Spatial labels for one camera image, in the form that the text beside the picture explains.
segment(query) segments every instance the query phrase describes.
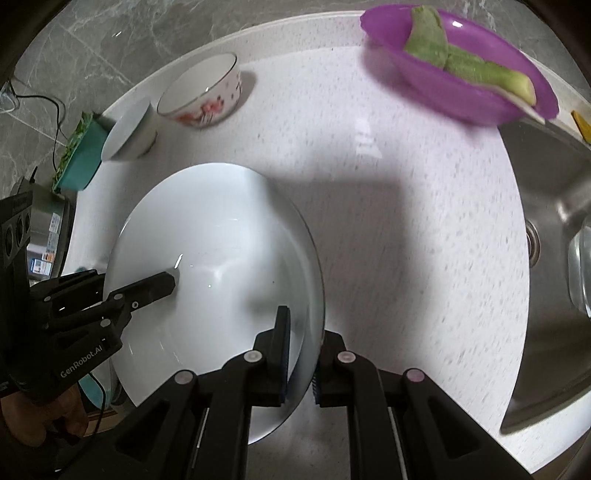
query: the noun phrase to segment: stainless steel sink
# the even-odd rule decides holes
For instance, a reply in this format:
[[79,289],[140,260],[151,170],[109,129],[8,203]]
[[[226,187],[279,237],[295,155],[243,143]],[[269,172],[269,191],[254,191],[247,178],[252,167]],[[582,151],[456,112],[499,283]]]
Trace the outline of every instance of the stainless steel sink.
[[591,320],[570,301],[568,245],[591,213],[591,150],[554,125],[499,128],[515,171],[530,254],[521,367],[501,431],[563,408],[591,388]]

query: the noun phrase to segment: green vegetable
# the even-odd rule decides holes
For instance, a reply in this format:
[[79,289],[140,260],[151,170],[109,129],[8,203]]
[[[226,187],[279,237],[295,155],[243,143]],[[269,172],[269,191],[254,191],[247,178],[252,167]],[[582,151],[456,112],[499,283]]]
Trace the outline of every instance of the green vegetable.
[[61,175],[64,173],[64,170],[70,162],[74,150],[76,150],[76,147],[80,144],[80,140],[82,140],[82,137],[84,137],[86,130],[88,130],[90,122],[92,122],[92,114],[82,112],[82,118],[78,122],[78,125],[74,130],[74,133],[72,133],[70,138],[68,139],[66,151],[61,156],[60,164],[57,166],[56,174],[53,176],[54,185],[58,182],[58,180],[61,178]]
[[449,44],[439,13],[433,7],[415,7],[411,15],[413,29],[404,51],[467,82],[498,86],[528,105],[535,105],[534,84],[527,75]]
[[493,61],[484,61],[480,57],[474,60],[471,57],[451,54],[443,69],[470,83],[497,85],[517,95],[530,106],[536,103],[534,84],[527,75]]
[[411,15],[413,29],[404,51],[442,69],[449,53],[449,43],[439,13],[433,7],[423,5],[413,8]]

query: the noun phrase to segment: label sticker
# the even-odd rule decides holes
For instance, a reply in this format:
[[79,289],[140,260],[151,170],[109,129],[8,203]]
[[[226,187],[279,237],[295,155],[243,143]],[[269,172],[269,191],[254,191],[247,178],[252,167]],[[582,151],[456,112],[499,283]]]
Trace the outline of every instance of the label sticker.
[[54,213],[51,216],[51,222],[49,223],[49,232],[50,233],[57,233],[60,231],[60,225],[61,225],[61,217],[57,214]]
[[60,236],[57,233],[49,232],[49,236],[47,237],[47,247],[45,248],[45,252],[49,254],[54,254],[57,252],[57,244],[60,241]]
[[45,262],[51,262],[53,263],[56,260],[56,255],[49,253],[49,252],[45,252],[42,256],[41,259]]
[[49,277],[51,274],[51,267],[51,262],[45,262],[43,260],[39,260],[38,258],[33,258],[33,261],[31,262],[31,271],[37,275]]

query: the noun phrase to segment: purple plastic bowl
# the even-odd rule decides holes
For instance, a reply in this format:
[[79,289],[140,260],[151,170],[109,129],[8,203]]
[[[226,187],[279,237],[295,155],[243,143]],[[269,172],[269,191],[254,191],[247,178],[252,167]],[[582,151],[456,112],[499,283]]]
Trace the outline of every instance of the purple plastic bowl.
[[[478,125],[500,125],[524,113],[488,90],[471,85],[430,63],[406,53],[415,5],[382,5],[361,16],[361,28],[392,55],[404,78],[443,113]],[[558,100],[552,87],[525,55],[495,33],[462,17],[439,10],[449,43],[525,73],[533,82],[537,103],[534,110],[546,120],[558,115]]]

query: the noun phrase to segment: human hand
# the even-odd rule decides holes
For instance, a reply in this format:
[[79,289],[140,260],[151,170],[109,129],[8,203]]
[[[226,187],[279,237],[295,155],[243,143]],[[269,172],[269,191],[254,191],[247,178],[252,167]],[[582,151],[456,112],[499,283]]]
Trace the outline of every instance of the human hand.
[[84,436],[88,416],[82,406],[78,385],[73,385],[47,405],[35,405],[22,392],[0,398],[2,415],[8,430],[19,442],[39,447],[47,435],[46,425],[64,417],[66,430],[77,437]]

